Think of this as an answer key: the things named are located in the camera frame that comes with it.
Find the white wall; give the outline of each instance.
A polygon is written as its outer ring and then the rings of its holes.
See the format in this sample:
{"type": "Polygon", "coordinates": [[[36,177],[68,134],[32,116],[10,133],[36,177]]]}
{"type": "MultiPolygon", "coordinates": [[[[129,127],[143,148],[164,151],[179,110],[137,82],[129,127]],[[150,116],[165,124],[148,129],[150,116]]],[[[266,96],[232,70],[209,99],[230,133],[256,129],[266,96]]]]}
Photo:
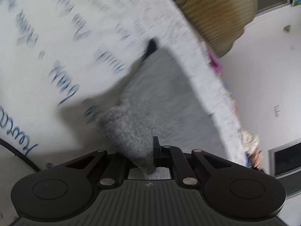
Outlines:
{"type": "MultiPolygon", "coordinates": [[[[242,127],[259,134],[263,167],[269,172],[268,150],[301,138],[301,6],[255,18],[222,63],[242,127]]],[[[301,195],[287,201],[281,218],[301,225],[301,195]]]]}

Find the black cable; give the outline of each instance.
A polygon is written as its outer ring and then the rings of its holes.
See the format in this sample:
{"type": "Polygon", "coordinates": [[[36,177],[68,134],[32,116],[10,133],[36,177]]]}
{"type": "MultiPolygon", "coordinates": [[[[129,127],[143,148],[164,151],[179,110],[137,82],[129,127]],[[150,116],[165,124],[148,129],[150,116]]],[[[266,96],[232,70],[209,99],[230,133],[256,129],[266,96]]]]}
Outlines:
{"type": "Polygon", "coordinates": [[[23,155],[20,151],[18,151],[15,147],[11,146],[9,143],[0,139],[0,145],[7,148],[10,152],[14,153],[17,157],[23,160],[27,165],[29,165],[34,171],[39,172],[41,169],[38,168],[36,164],[34,164],[30,159],[28,159],[25,155],[23,155]]]}

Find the gray cloth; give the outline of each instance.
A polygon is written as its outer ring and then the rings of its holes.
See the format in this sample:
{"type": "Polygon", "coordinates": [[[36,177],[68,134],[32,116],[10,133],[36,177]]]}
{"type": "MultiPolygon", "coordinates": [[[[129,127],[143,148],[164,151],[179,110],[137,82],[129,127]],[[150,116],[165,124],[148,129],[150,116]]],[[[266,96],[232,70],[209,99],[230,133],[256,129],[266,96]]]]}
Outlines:
{"type": "Polygon", "coordinates": [[[226,158],[211,117],[166,49],[144,61],[121,94],[121,105],[104,112],[98,123],[117,150],[148,174],[154,172],[153,136],[183,152],[202,149],[226,158]]]}

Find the fuzzy gray fabric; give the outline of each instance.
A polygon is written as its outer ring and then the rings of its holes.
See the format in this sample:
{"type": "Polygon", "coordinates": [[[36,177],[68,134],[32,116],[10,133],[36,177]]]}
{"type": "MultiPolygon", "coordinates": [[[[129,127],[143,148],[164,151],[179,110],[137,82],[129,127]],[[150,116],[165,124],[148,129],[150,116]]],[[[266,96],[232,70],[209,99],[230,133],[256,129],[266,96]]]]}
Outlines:
{"type": "Polygon", "coordinates": [[[211,117],[205,113],[181,67],[158,49],[121,94],[121,104],[99,116],[98,124],[116,149],[147,174],[153,165],[153,136],[183,152],[203,149],[226,158],[211,117]]]}

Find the gray towel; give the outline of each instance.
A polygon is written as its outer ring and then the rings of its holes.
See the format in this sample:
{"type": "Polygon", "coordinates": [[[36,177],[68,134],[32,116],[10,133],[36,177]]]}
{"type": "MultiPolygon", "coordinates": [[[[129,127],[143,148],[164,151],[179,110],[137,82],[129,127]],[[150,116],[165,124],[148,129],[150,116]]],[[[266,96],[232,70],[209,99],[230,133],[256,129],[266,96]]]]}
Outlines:
{"type": "Polygon", "coordinates": [[[146,173],[155,171],[153,136],[161,145],[177,146],[183,152],[203,149],[226,158],[211,117],[166,49],[158,49],[144,61],[120,102],[99,117],[99,127],[121,154],[146,173]]]}

